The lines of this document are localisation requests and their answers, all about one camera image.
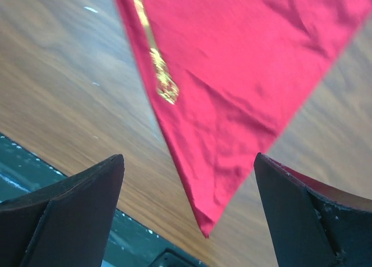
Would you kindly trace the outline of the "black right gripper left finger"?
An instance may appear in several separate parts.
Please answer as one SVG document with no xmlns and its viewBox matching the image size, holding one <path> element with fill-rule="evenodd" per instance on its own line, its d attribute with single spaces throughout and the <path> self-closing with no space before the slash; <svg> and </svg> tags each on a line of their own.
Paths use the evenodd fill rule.
<svg viewBox="0 0 372 267">
<path fill-rule="evenodd" d="M 1 266 L 101 266 L 124 178 L 113 155 L 1 203 Z"/>
</svg>

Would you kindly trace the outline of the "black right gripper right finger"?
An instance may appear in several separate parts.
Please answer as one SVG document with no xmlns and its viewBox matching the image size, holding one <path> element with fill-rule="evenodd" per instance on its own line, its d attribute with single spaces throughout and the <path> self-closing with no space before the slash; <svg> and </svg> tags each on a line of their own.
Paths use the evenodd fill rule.
<svg viewBox="0 0 372 267">
<path fill-rule="evenodd" d="M 371 200 L 257 154 L 254 171 L 279 266 L 371 266 Z"/>
</svg>

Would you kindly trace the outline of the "red cloth napkin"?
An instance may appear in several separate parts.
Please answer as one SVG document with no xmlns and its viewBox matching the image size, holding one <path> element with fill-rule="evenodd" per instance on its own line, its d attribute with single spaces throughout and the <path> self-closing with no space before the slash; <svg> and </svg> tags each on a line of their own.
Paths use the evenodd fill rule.
<svg viewBox="0 0 372 267">
<path fill-rule="evenodd" d="M 371 0 L 115 0 L 205 237 Z"/>
</svg>

